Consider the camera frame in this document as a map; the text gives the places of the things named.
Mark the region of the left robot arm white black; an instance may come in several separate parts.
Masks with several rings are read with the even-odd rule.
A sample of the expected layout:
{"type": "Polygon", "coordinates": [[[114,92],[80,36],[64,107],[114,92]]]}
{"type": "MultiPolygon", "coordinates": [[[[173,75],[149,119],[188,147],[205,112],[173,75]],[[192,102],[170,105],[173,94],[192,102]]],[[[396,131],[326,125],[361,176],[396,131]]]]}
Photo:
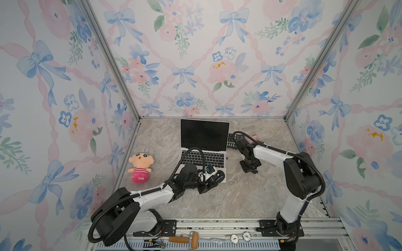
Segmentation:
{"type": "Polygon", "coordinates": [[[119,188],[92,214],[88,240],[111,246],[127,233],[158,235],[162,231],[163,219],[155,210],[157,205],[178,200],[188,189],[206,193],[224,180],[225,173],[220,168],[208,165],[206,169],[198,169],[196,165],[187,163],[155,188],[145,191],[119,188]]]}

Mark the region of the silver laptop black screen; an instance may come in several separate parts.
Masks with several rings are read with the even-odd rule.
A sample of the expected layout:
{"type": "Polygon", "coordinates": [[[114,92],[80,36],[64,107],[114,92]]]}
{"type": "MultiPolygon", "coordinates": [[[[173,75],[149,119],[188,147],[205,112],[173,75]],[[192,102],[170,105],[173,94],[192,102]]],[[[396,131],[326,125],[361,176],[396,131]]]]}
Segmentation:
{"type": "Polygon", "coordinates": [[[200,148],[204,155],[206,166],[212,165],[217,171],[227,175],[227,144],[229,139],[230,123],[226,121],[181,119],[180,134],[181,148],[179,159],[192,148],[200,148]]]}

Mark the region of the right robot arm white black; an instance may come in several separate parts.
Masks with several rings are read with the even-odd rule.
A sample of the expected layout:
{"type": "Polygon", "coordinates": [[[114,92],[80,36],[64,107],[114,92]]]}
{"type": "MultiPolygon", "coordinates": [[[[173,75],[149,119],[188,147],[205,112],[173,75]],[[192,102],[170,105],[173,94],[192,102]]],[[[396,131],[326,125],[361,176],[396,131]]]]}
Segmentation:
{"type": "Polygon", "coordinates": [[[280,236],[298,237],[301,217],[312,199],[325,191],[323,175],[306,152],[295,154],[280,150],[258,141],[249,143],[246,139],[236,142],[244,159],[240,165],[245,173],[258,173],[261,161],[281,167],[289,190],[285,205],[276,216],[272,227],[260,227],[259,232],[275,231],[280,236]]]}

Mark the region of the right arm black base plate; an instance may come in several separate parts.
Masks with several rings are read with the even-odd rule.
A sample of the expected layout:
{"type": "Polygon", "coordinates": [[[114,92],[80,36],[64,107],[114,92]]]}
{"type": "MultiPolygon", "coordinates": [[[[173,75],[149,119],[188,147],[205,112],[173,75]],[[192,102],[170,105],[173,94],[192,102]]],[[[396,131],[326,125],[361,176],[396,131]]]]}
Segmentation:
{"type": "Polygon", "coordinates": [[[297,221],[294,223],[287,223],[277,220],[259,220],[259,227],[255,230],[261,232],[263,237],[295,237],[298,233],[299,237],[304,236],[302,226],[299,224],[297,227],[297,221]]]}

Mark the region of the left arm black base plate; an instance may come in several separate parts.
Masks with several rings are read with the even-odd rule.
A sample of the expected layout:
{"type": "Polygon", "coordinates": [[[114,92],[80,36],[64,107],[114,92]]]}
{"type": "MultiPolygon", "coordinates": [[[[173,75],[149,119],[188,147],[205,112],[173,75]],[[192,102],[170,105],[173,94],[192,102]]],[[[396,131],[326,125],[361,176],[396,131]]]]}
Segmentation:
{"type": "Polygon", "coordinates": [[[134,237],[171,237],[176,235],[177,220],[163,220],[158,222],[150,231],[134,232],[134,237]]]}

